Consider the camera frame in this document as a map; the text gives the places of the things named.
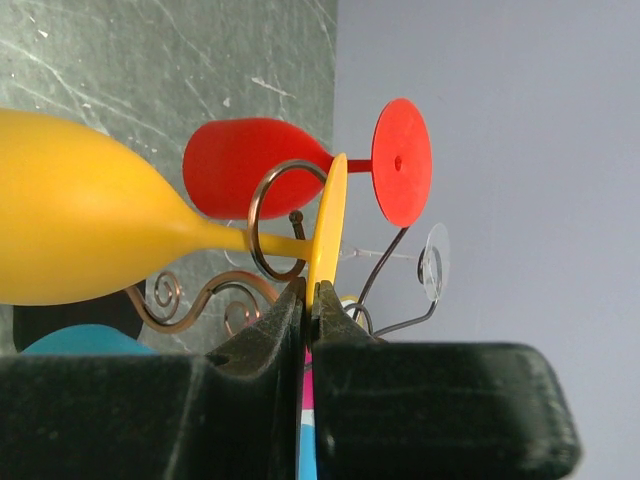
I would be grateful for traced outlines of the clear wine glass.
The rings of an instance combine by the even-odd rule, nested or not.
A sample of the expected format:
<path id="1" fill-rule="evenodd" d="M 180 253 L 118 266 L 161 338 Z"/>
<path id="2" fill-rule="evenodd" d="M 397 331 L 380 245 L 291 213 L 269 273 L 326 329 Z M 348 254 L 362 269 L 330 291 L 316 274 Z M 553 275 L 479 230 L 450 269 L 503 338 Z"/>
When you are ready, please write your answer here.
<path id="1" fill-rule="evenodd" d="M 419 283 L 423 286 L 430 301 L 439 301 L 444 289 L 447 286 L 450 272 L 450 240 L 446 227 L 442 223 L 437 223 L 429 232 L 426 244 L 418 255 L 407 255 L 402 253 L 391 253 L 389 259 L 405 261 L 416 261 L 416 274 Z M 348 244 L 344 240 L 341 242 L 339 250 L 339 262 L 360 258 L 381 258 L 382 251 L 367 250 Z M 223 250 L 226 260 L 231 266 L 239 269 L 248 269 L 255 266 L 250 254 Z M 288 259 L 281 257 L 271 257 L 280 261 L 276 270 L 291 268 L 286 265 Z"/>

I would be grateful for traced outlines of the blue wine glass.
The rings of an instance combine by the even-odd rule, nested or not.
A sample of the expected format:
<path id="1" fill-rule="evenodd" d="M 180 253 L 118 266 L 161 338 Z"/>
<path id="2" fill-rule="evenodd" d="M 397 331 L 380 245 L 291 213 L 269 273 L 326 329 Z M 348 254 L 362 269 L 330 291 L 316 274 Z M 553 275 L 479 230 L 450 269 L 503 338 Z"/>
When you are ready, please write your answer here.
<path id="1" fill-rule="evenodd" d="M 153 355 L 156 351 L 121 331 L 99 324 L 65 327 L 23 350 L 29 355 Z"/>

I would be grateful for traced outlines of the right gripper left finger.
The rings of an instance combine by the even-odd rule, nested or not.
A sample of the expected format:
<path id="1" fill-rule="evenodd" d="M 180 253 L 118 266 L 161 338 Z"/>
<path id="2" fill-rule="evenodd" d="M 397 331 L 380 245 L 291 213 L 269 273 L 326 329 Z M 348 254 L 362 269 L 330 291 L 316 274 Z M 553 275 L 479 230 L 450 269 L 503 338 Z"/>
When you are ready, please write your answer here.
<path id="1" fill-rule="evenodd" d="M 5 479 L 293 479 L 303 279 L 202 355 L 1 361 Z"/>

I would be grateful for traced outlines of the orange wine glass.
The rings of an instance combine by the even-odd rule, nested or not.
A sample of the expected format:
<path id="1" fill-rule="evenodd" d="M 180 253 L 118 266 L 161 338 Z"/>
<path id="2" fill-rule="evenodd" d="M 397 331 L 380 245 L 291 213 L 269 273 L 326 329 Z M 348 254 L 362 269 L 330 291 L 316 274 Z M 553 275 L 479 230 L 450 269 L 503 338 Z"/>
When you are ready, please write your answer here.
<path id="1" fill-rule="evenodd" d="M 1 300 L 18 306 L 99 298 L 196 251 L 305 261 L 336 275 L 347 194 L 337 156 L 309 240 L 214 223 L 144 158 L 90 127 L 41 112 L 1 112 Z"/>

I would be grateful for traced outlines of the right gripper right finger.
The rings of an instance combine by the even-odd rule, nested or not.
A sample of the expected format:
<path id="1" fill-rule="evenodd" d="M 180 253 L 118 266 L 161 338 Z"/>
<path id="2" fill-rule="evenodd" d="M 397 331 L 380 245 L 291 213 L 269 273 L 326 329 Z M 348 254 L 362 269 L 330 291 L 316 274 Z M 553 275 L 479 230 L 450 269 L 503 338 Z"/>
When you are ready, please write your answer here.
<path id="1" fill-rule="evenodd" d="M 316 285 L 315 445 L 322 479 L 562 479 L 582 457 L 559 379 L 509 342 L 386 342 Z"/>

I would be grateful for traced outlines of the pink wine glass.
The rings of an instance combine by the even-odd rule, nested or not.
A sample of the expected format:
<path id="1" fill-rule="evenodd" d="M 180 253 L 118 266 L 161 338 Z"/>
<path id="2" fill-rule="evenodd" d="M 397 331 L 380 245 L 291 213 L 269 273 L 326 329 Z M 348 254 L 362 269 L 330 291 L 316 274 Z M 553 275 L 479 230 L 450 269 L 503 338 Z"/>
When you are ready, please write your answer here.
<path id="1" fill-rule="evenodd" d="M 305 358 L 304 358 L 304 372 L 303 372 L 302 409 L 304 411 L 312 411 L 313 408 L 314 408 L 314 393 L 313 393 L 312 354 L 309 350 L 306 350 Z"/>

